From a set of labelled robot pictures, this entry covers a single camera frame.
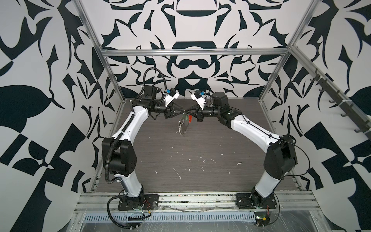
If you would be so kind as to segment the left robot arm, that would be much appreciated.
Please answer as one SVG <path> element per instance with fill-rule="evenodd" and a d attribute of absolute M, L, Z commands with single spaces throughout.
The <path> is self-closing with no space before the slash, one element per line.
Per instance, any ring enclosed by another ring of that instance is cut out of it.
<path fill-rule="evenodd" d="M 160 99 L 156 99 L 156 95 L 161 91 L 154 86 L 145 85 L 142 90 L 139 97 L 130 101 L 130 114 L 124 124 L 112 137 L 104 138 L 101 143 L 106 183 L 121 184 L 125 195 L 139 202 L 143 201 L 144 188 L 135 173 L 137 156 L 134 140 L 152 112 L 163 114 L 166 118 L 174 116 L 175 109 L 171 103 L 180 96 L 174 88 L 165 90 Z"/>

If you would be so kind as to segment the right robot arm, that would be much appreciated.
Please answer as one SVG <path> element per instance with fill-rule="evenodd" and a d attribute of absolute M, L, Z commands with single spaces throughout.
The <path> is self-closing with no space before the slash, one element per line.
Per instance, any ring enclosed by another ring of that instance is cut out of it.
<path fill-rule="evenodd" d="M 211 96 L 211 106 L 206 105 L 207 95 L 199 90 L 191 94 L 197 106 L 189 108 L 186 113 L 195 116 L 198 121 L 204 117 L 216 117 L 226 127 L 244 135 L 265 153 L 264 173 L 253 187 L 247 203 L 240 208 L 263 208 L 274 196 L 274 191 L 282 179 L 297 165 L 295 144 L 290 136 L 279 136 L 250 121 L 241 110 L 231 107 L 228 97 L 223 92 Z"/>

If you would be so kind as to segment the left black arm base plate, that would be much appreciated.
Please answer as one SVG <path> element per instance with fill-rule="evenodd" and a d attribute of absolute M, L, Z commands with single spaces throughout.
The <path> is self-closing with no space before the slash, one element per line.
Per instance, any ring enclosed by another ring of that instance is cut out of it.
<path fill-rule="evenodd" d="M 138 197 L 123 196 L 119 200 L 118 210 L 152 210 L 158 206 L 158 194 L 145 194 Z"/>

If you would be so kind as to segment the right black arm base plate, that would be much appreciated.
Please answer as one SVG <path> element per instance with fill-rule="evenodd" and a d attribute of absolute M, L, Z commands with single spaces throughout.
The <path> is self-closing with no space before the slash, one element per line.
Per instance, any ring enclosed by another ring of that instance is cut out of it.
<path fill-rule="evenodd" d="M 267 198 L 262 198 L 258 193 L 237 193 L 236 206 L 239 209 L 276 209 L 277 201 L 272 193 Z"/>

